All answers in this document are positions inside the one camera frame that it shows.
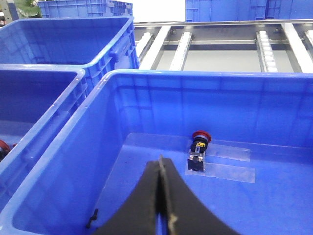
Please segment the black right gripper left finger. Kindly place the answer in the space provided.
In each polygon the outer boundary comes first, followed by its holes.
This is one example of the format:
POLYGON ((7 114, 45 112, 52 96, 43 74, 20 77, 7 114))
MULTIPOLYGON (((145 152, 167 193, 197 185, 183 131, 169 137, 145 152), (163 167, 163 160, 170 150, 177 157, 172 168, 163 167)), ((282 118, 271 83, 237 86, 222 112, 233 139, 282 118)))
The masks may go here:
POLYGON ((94 234, 154 235, 159 177, 159 163, 147 162, 141 178, 124 204, 94 234))

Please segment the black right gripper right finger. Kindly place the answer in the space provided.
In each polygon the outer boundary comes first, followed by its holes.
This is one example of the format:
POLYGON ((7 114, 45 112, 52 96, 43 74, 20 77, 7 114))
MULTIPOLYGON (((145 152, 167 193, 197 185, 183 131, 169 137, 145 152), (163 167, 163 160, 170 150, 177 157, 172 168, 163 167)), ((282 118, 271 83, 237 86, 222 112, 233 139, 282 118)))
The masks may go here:
POLYGON ((166 235, 237 235, 191 191, 170 158, 159 158, 162 229, 166 235))

